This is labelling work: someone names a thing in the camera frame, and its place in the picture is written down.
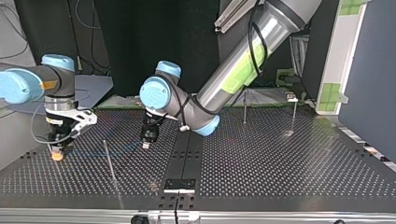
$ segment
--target metal bracket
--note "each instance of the metal bracket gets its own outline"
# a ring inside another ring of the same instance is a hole
[[[242,16],[254,7],[256,0],[233,0],[215,21],[216,34],[225,34]]]
[[[165,183],[164,193],[194,193],[194,179],[167,179]]]
[[[347,104],[347,102],[349,101],[349,98],[347,98],[347,96],[345,96],[341,92],[340,92],[340,97],[338,99],[339,99],[339,102],[342,104]]]

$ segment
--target black metal plate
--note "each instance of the black metal plate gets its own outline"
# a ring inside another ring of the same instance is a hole
[[[98,123],[81,135],[63,161],[42,147],[0,171],[1,207],[136,208],[158,206],[165,171],[177,140],[167,120],[158,142],[139,141],[143,111],[98,111]],[[112,181],[106,139],[117,184]]]
[[[292,108],[250,108],[247,124],[229,109],[214,134],[193,135],[202,159],[183,177],[199,179],[194,210],[396,212],[396,174],[311,109],[297,111],[292,128]]]

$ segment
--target robotic arm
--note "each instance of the robotic arm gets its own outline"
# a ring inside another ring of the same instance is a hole
[[[74,61],[63,55],[47,54],[42,65],[18,67],[0,63],[0,99],[25,104],[45,96],[46,121],[51,132],[47,141],[52,158],[60,161],[68,146],[97,121],[90,109],[78,108],[75,100]]]
[[[252,37],[252,48],[257,64],[264,55],[271,55],[291,33],[298,32],[309,22],[321,0],[266,0],[264,11],[257,22],[265,40],[267,52],[260,37]],[[140,98],[146,107],[141,139],[144,145],[155,142],[163,116],[172,116],[182,123],[181,130],[192,129],[208,136],[220,122],[218,113],[243,86],[257,76],[250,56],[248,37],[245,36],[228,58],[219,66],[197,95],[191,96],[177,86],[181,69],[174,63],[159,62],[156,72],[140,89]]]

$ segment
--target small object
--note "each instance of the small object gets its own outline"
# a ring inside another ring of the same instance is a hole
[[[64,159],[64,154],[62,153],[62,151],[52,151],[51,157],[53,161],[61,161]]]
[[[111,162],[110,154],[108,153],[108,147],[107,147],[107,141],[106,140],[103,140],[103,146],[104,146],[105,151],[106,151],[107,160],[108,160],[108,166],[110,167],[111,176],[113,177],[114,182],[116,182],[117,179],[116,179],[116,175],[114,173],[113,163]]]
[[[168,179],[165,183],[164,193],[194,193],[194,179]]]
[[[338,98],[338,100],[342,104],[347,104],[349,98],[347,98],[347,96],[345,96],[343,93],[340,92],[340,97]]]
[[[149,143],[143,142],[143,149],[149,149]]]
[[[288,102],[298,102],[296,95],[292,91],[285,92],[285,97]]]
[[[181,127],[180,127],[180,131],[181,131],[181,132],[186,132],[186,131],[188,131],[189,129],[190,129],[190,127],[187,126],[187,125],[184,125],[184,126],[181,126]]]

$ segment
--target metal post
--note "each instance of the metal post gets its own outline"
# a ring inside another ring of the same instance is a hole
[[[113,177],[114,182],[117,182],[116,174],[114,173],[114,169],[113,169],[113,163],[111,162],[110,154],[108,153],[108,147],[107,147],[107,141],[106,140],[103,140],[103,146],[104,146],[105,151],[106,151],[106,156],[107,156],[107,160],[108,160],[108,166],[110,167],[111,175]]]

